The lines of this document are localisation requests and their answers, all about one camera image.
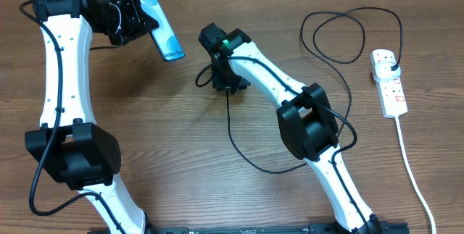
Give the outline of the blue Samsung Galaxy smartphone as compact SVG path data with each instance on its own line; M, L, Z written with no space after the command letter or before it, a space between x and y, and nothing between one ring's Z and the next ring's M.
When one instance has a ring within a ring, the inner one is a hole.
M159 27L151 31L151 36L163 60L172 62L184 58L185 53L158 0L140 0L140 2L145 13L158 21Z

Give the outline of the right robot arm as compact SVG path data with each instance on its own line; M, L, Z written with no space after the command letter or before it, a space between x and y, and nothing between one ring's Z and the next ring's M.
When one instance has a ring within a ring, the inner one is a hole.
M341 157L337 122L346 119L332 110L323 88L289 77L240 29L226 33L210 23L199 42L211 58L208 82L213 88L231 95L255 85L274 105L285 147L312 168L331 202L336 219L331 230L381 233L379 219L361 198Z

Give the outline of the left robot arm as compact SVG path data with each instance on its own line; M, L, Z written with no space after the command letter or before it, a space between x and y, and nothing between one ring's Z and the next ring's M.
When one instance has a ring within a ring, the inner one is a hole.
M87 198L108 233L154 233L146 212L131 198L120 175L117 139L96 124L89 86L94 33L116 49L158 27L140 0L30 0L46 49L46 92L37 130L25 147L57 183Z

